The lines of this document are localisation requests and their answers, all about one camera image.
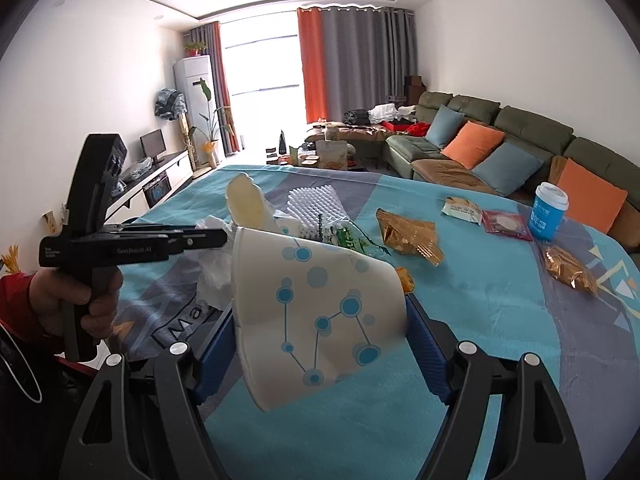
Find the television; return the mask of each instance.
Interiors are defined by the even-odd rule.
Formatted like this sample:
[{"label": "television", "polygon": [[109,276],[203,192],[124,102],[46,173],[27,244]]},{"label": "television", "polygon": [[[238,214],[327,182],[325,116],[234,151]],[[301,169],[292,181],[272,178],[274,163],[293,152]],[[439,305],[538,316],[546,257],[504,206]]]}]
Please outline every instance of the television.
[{"label": "television", "polygon": [[166,150],[162,130],[156,130],[150,134],[140,137],[142,144],[142,152],[145,156],[150,156],[154,160],[154,164],[158,163],[158,155]]}]

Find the white cup lid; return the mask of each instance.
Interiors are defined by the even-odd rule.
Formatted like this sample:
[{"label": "white cup lid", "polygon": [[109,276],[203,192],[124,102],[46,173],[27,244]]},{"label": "white cup lid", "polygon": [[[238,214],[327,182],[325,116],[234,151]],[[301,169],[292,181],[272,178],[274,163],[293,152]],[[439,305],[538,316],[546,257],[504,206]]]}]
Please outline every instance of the white cup lid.
[{"label": "white cup lid", "polygon": [[569,197],[567,193],[562,191],[558,186],[554,186],[549,182],[543,182],[536,189],[536,195],[544,200],[550,206],[566,211],[569,209]]}]

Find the orange curtain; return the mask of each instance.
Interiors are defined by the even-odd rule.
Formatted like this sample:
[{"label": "orange curtain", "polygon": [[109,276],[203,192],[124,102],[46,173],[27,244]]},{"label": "orange curtain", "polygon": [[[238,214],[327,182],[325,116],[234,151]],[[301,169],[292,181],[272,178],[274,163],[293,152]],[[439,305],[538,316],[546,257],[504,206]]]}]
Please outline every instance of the orange curtain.
[{"label": "orange curtain", "polygon": [[305,83],[306,121],[328,117],[326,82],[324,80],[324,41],[320,9],[298,9],[298,37]]},{"label": "orange curtain", "polygon": [[225,113],[220,117],[221,124],[225,123],[231,127],[229,134],[229,143],[233,152],[239,152],[241,147],[236,136],[236,126],[234,125],[234,118],[231,114],[231,97],[229,97],[229,88],[226,86],[225,65],[222,63],[222,42],[220,40],[220,22],[213,22],[213,46],[210,49],[211,64],[213,73],[217,75],[221,103],[219,107],[228,107],[225,109]]}]

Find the red sleeve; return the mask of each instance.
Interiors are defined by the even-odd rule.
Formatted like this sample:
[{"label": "red sleeve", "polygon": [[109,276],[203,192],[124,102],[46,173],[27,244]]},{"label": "red sleeve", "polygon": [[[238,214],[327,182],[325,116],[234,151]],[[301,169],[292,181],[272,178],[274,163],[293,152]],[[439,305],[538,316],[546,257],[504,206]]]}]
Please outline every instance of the red sleeve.
[{"label": "red sleeve", "polygon": [[29,286],[32,276],[22,273],[0,278],[0,322],[24,342],[34,343],[60,353],[62,339],[44,332],[38,316],[31,309]]}]

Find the white wall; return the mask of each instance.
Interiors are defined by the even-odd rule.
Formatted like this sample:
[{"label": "white wall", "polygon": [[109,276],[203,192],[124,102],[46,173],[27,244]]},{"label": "white wall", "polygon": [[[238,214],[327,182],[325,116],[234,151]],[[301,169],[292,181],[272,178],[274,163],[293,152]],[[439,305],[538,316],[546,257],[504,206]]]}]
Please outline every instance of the white wall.
[{"label": "white wall", "polygon": [[88,133],[119,133],[127,164],[157,128],[180,150],[177,121],[154,117],[154,101],[175,87],[181,33],[93,11],[41,0],[0,60],[0,252],[20,244],[22,270],[36,268],[41,215],[60,211]]},{"label": "white wall", "polygon": [[640,54],[604,0],[433,0],[416,20],[429,90],[543,114],[640,164]]}]

